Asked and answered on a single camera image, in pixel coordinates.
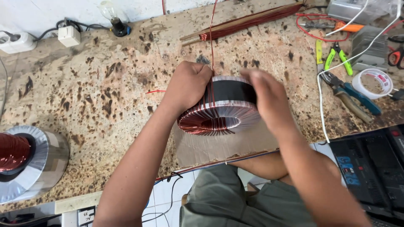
white tape roll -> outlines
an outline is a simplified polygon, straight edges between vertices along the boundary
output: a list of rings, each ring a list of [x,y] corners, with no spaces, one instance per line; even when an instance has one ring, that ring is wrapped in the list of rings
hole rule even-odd
[[[376,79],[380,83],[380,86],[383,88],[383,92],[382,93],[373,93],[373,92],[367,90],[362,84],[362,81],[361,81],[362,75],[372,76],[374,79]],[[366,97],[368,97],[370,99],[378,99],[380,97],[386,96],[391,93],[391,91],[393,90],[393,81],[385,72],[383,72],[381,70],[365,69],[362,72],[358,73],[352,79],[352,86],[353,86],[353,88],[355,88],[355,90],[364,94]]]

cardboard sheet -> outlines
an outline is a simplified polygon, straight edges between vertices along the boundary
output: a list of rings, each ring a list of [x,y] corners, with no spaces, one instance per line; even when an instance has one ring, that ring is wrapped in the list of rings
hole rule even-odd
[[[278,142],[261,120],[248,130],[231,135],[198,136],[173,126],[177,158],[180,167],[224,161],[260,151],[273,151]]]

orange screwdriver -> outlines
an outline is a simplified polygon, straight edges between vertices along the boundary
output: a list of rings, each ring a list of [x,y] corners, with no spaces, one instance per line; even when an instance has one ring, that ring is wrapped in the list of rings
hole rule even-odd
[[[330,25],[327,22],[325,22],[325,23],[310,22],[310,23],[303,23],[303,24],[299,24],[299,25],[304,26],[305,28],[332,28],[335,31],[335,30],[343,27],[345,24],[342,22],[336,22],[335,25]],[[357,32],[357,31],[361,30],[363,27],[364,27],[364,25],[350,24],[347,27],[345,27],[344,29],[342,29],[342,31]]]

hand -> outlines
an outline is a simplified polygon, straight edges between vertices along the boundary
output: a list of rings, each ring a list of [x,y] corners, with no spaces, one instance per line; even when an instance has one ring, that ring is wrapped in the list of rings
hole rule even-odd
[[[291,130],[297,130],[282,83],[262,70],[241,70],[240,74],[254,87],[258,111],[278,140],[279,137],[287,136]]]
[[[208,65],[182,61],[171,77],[162,103],[169,103],[179,114],[185,112],[202,98],[212,74]]]

tape roll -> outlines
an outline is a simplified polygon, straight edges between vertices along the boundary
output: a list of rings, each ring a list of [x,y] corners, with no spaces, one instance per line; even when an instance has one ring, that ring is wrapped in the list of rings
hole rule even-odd
[[[34,126],[16,126],[6,133],[33,138],[34,154],[24,169],[0,174],[0,204],[27,200],[49,191],[62,177],[69,161],[69,144],[59,133]]]
[[[199,103],[182,113],[177,123],[184,132],[195,135],[237,133],[260,121],[256,103],[255,90],[245,79],[215,76]]]
[[[362,84],[361,77],[363,76],[371,76],[374,79],[376,79],[380,86],[383,88],[382,93],[373,93],[366,89],[364,85]],[[393,81],[391,78],[383,71],[378,70],[378,69],[365,69],[362,72],[358,73],[353,79],[352,79],[352,86],[355,88],[355,90],[359,91],[366,97],[370,99],[378,99],[383,96],[386,96],[391,93],[393,90]]]

